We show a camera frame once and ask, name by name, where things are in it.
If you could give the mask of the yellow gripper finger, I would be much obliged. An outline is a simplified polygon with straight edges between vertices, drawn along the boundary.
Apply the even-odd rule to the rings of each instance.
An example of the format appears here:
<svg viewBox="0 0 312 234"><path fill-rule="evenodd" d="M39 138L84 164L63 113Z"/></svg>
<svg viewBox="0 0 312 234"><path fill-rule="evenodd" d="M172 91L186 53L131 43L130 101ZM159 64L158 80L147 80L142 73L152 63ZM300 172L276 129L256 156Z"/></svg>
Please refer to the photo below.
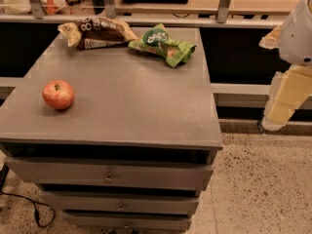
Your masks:
<svg viewBox="0 0 312 234"><path fill-rule="evenodd" d="M265 105L262 127L266 131L283 128L311 94L311 66L292 64L286 72L276 72Z"/></svg>
<svg viewBox="0 0 312 234"><path fill-rule="evenodd" d="M278 25L268 34L261 38L259 46L264 49L272 50L280 47L281 26Z"/></svg>

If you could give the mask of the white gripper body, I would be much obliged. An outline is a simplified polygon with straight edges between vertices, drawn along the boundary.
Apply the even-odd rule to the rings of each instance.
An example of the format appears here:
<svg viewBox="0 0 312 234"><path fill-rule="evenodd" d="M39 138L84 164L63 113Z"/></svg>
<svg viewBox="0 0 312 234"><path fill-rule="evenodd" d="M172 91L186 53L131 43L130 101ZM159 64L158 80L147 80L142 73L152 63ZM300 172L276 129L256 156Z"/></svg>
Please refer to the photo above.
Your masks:
<svg viewBox="0 0 312 234"><path fill-rule="evenodd" d="M280 58L290 64L312 65L312 0L300 0L284 20Z"/></svg>

